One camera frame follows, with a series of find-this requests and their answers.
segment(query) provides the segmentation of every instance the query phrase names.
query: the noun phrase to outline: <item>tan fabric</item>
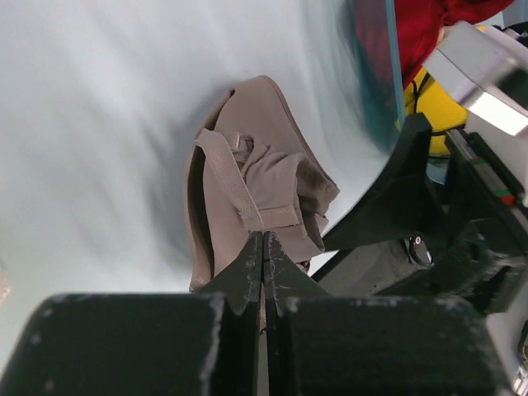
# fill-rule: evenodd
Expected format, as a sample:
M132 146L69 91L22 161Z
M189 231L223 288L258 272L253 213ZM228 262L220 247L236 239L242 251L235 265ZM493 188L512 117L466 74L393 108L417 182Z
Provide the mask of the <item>tan fabric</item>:
M231 91L197 135L187 172L192 290L231 263L253 230L276 232L294 262L323 252L324 215L339 190L270 78Z

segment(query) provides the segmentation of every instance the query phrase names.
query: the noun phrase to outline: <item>fabric strap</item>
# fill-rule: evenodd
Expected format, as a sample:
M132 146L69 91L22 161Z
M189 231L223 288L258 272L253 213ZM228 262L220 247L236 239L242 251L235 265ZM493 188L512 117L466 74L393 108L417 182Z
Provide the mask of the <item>fabric strap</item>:
M248 231L263 231L300 224L293 205L261 209L255 204L238 168L233 152L248 150L240 134L227 139L219 132L203 129L196 139L225 196L239 212Z

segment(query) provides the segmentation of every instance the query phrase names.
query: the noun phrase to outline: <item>yellow object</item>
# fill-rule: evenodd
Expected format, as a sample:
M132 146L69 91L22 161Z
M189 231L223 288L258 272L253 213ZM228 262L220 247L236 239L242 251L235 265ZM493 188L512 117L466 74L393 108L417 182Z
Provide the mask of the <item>yellow object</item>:
M422 68L414 78L417 87L420 87L427 71ZM414 112L414 89L410 84L403 92L405 99L405 113L410 115ZM422 90L418 98L417 113L423 113L432 126L432 131L441 132L463 124L468 119L468 112L453 101L440 85L432 78L427 83L427 89ZM445 145L445 136L433 136L429 153L433 155L446 155L449 151Z

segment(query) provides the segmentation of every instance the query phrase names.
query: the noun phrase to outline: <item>white surface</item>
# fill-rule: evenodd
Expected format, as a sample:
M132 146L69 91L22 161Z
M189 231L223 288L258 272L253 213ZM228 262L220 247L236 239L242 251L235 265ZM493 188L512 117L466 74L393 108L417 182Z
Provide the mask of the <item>white surface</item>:
M342 190L386 155L362 132L344 0L0 2L0 370L63 291L185 291L182 172L228 87L268 74Z

